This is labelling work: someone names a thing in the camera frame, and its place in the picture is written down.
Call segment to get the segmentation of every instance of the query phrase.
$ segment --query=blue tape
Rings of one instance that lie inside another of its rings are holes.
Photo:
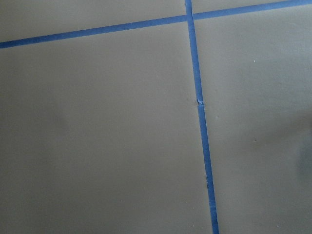
[[[40,37],[34,37],[34,38],[5,41],[5,42],[0,42],[0,48],[28,45],[28,44],[47,42],[47,41],[53,41],[53,40],[84,37],[84,36],[90,36],[90,35],[96,35],[96,34],[111,33],[111,32],[124,31],[124,30],[129,30],[129,29],[145,28],[145,27],[185,22],[185,21],[186,21],[186,15],[173,16],[173,17],[167,17],[167,18],[162,18],[162,19],[151,19],[151,20],[146,20],[146,21],[125,23],[125,24],[106,26],[106,27],[101,27],[101,28],[92,28],[92,29],[85,29],[85,30],[67,32],[67,33],[58,33],[58,34],[52,34],[52,35],[40,36]]]
[[[213,233],[219,234],[218,218],[217,218],[217,212],[216,212],[216,206],[215,206],[215,189],[214,189],[214,182],[213,182],[213,173],[212,173],[212,168],[211,168],[208,132],[207,132],[207,125],[206,125],[206,117],[205,117],[205,107],[204,107],[204,102],[203,102],[197,42],[196,42],[195,26],[194,26],[194,19],[193,19],[193,13],[192,13],[192,1],[185,0],[185,7],[186,7],[187,23],[188,23],[188,28],[189,28],[196,98],[198,102],[198,116],[199,116],[201,142],[203,146],[204,163],[205,163],[205,170],[206,170],[206,177],[207,177],[211,223],[212,223]]]
[[[266,11],[266,10],[273,10],[273,9],[301,6],[301,5],[308,5],[308,4],[312,4],[312,0],[280,1],[280,2],[259,4],[259,5],[252,5],[252,6],[243,6],[243,7],[231,8],[231,9],[225,9],[225,10],[196,13],[193,15],[193,18],[194,20],[201,20],[201,19],[215,18],[215,17],[221,17],[221,16],[230,16],[230,15],[244,14],[248,12]]]

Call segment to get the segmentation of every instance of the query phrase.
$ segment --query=blue line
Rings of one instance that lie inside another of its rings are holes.
[[[186,21],[186,15],[173,16],[173,17],[167,17],[167,18],[162,18],[162,19],[151,19],[151,20],[146,20],[146,21],[125,23],[125,24],[106,26],[106,27],[101,27],[101,28],[92,28],[92,29],[85,29],[85,30],[67,32],[67,33],[58,33],[58,34],[52,34],[52,35],[47,35],[47,36],[39,36],[39,37],[34,37],[34,38],[5,41],[5,42],[0,42],[0,48],[28,45],[28,44],[47,42],[47,41],[53,41],[53,40],[84,37],[84,36],[90,36],[90,35],[96,35],[96,34],[111,33],[111,32],[117,32],[117,31],[129,30],[129,29],[144,28],[144,27],[151,27],[151,26],[185,22],[185,21]]]
[[[192,14],[192,1],[185,0],[185,7],[186,7],[186,15],[187,15],[187,24],[189,28],[196,98],[198,102],[198,116],[199,116],[201,142],[203,146],[204,163],[205,163],[205,170],[206,170],[206,177],[207,177],[211,223],[212,223],[213,233],[219,234],[218,218],[217,218],[217,212],[216,212],[216,206],[215,206],[215,189],[214,189],[214,182],[213,182],[213,173],[212,173],[212,168],[211,168],[208,132],[207,132],[207,125],[206,125],[206,117],[205,117],[205,107],[204,107],[203,93],[202,93],[202,88],[201,88],[197,42],[196,42],[194,19],[193,19],[193,14]]]
[[[225,9],[225,10],[195,13],[193,14],[193,18],[194,20],[201,20],[201,19],[215,18],[215,17],[221,17],[221,16],[244,14],[248,12],[266,11],[266,10],[273,10],[273,9],[279,9],[279,8],[293,7],[293,6],[302,6],[302,5],[308,5],[308,4],[312,4],[312,0],[279,1],[279,2],[252,5],[252,6],[243,6],[243,7],[231,8],[231,9]]]

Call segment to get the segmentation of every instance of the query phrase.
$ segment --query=gray tile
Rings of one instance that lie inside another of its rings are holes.
[[[241,6],[251,6],[278,1],[282,0],[192,0],[194,13],[229,9]]]
[[[184,14],[184,0],[2,0],[0,41]]]
[[[0,233],[211,233],[186,23],[2,49],[0,82]]]
[[[220,233],[312,233],[311,11],[195,22]]]

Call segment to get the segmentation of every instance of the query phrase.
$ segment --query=gray floor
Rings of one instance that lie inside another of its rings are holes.
[[[312,233],[311,11],[195,21],[221,234]],[[3,0],[0,42],[179,15]],[[212,234],[187,22],[1,49],[0,153],[1,234]]]

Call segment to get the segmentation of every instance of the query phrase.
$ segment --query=blue painter's tape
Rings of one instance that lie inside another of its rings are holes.
[[[205,107],[204,107],[203,93],[202,93],[202,87],[201,87],[201,77],[200,77],[200,69],[199,69],[195,26],[194,26],[193,14],[192,14],[192,1],[185,0],[185,7],[186,7],[187,23],[188,23],[188,28],[189,28],[196,98],[198,102],[198,116],[199,116],[201,142],[203,146],[204,163],[205,163],[205,170],[206,170],[206,177],[207,177],[211,223],[212,223],[213,233],[219,234],[218,218],[217,218],[217,212],[216,212],[216,206],[215,206],[215,189],[214,189],[213,173],[212,173],[212,167],[211,167],[209,142],[208,142],[208,132],[207,132],[207,125],[206,125],[206,117],[205,117]]]
[[[28,45],[28,44],[34,44],[34,43],[40,43],[40,42],[53,41],[53,40],[77,38],[77,37],[84,37],[84,36],[90,36],[90,35],[96,35],[96,34],[124,31],[124,30],[129,30],[129,29],[185,22],[186,19],[187,19],[186,15],[173,16],[173,17],[167,17],[167,18],[161,18],[161,19],[152,19],[152,20],[139,21],[139,22],[133,22],[133,23],[106,26],[106,27],[101,27],[101,28],[92,28],[92,29],[85,29],[85,30],[67,32],[67,33],[58,33],[58,34],[52,34],[52,35],[40,36],[40,37],[34,37],[34,38],[5,41],[5,42],[0,42],[0,48],[8,48],[8,47],[14,47],[14,46],[20,46],[20,45]]]
[[[308,5],[308,4],[312,4],[312,0],[280,1],[280,2],[259,4],[259,5],[243,6],[243,7],[231,8],[231,9],[196,13],[193,15],[193,18],[194,20],[201,20],[201,19],[215,18],[215,17],[221,17],[221,16],[238,15],[238,14],[244,14],[248,12],[266,11],[266,10],[273,10],[273,9],[301,6],[301,5]]]

